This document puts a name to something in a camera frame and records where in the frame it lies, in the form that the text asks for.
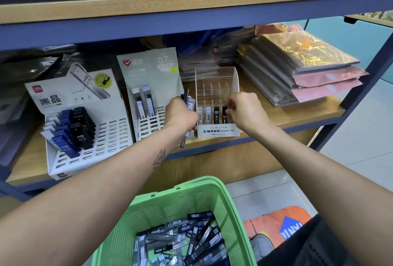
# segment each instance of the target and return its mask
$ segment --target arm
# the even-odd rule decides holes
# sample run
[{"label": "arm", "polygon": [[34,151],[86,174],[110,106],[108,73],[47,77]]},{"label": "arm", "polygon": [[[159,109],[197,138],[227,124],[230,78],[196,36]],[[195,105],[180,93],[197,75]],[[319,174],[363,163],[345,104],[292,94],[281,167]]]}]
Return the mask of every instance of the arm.
[{"label": "arm", "polygon": [[256,94],[233,94],[228,105],[236,125],[274,155],[360,263],[391,264],[392,192],[273,126]]},{"label": "arm", "polygon": [[0,265],[82,265],[199,119],[180,98],[170,101],[165,115],[160,131],[3,217]]}]

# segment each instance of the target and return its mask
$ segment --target pink packaged notebook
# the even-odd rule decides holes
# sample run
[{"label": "pink packaged notebook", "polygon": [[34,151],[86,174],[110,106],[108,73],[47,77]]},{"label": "pink packaged notebook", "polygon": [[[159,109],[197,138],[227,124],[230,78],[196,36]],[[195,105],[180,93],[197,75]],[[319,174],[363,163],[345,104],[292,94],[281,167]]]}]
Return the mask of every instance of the pink packaged notebook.
[{"label": "pink packaged notebook", "polygon": [[293,78],[298,86],[315,87],[355,79],[365,75],[369,75],[369,73],[356,65],[351,65],[343,69],[332,69],[311,72],[303,75],[293,75]]},{"label": "pink packaged notebook", "polygon": [[292,89],[292,93],[299,102],[307,102],[321,97],[344,92],[352,89],[353,87],[360,86],[361,84],[362,82],[358,79],[351,79],[317,87]]}]

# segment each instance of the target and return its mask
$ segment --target hand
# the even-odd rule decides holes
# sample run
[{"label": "hand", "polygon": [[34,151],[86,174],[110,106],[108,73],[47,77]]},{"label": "hand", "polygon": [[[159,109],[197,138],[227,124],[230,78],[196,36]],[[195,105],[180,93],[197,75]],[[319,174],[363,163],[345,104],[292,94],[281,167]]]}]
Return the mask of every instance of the hand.
[{"label": "hand", "polygon": [[255,93],[232,93],[226,101],[226,106],[226,114],[239,129],[251,137],[273,126]]},{"label": "hand", "polygon": [[182,136],[191,129],[196,130],[198,120],[199,115],[194,111],[190,111],[179,96],[171,99],[165,107],[164,126],[179,129]]}]

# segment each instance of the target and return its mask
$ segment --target floor mat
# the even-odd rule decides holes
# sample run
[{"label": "floor mat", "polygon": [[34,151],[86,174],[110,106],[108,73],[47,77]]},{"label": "floor mat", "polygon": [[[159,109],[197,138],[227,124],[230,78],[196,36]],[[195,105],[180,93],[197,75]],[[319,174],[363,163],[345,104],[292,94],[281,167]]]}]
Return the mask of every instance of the floor mat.
[{"label": "floor mat", "polygon": [[256,234],[264,234],[270,239],[274,248],[276,248],[310,219],[311,216],[303,208],[289,206],[250,220],[245,220],[243,225],[249,239]]}]

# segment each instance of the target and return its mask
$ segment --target lead refill display stand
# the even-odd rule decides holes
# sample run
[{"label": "lead refill display stand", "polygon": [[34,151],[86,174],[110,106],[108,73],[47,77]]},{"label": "lead refill display stand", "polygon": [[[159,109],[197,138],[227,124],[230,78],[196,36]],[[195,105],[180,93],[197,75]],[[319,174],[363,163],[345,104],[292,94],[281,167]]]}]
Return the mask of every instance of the lead refill display stand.
[{"label": "lead refill display stand", "polygon": [[45,120],[53,119],[54,126],[61,116],[58,113],[80,107],[96,125],[93,147],[81,147],[75,158],[46,140],[48,174],[54,179],[74,175],[132,145],[130,124],[112,70],[86,72],[74,63],[64,77],[25,86]]},{"label": "lead refill display stand", "polygon": [[[216,71],[214,76],[205,76]],[[225,114],[225,100],[239,92],[235,67],[196,68],[196,107],[199,114],[198,138],[239,137],[240,129]]]},{"label": "lead refill display stand", "polygon": [[136,140],[140,141],[164,126],[165,106],[180,96],[176,49],[157,49],[117,56],[127,84]]}]

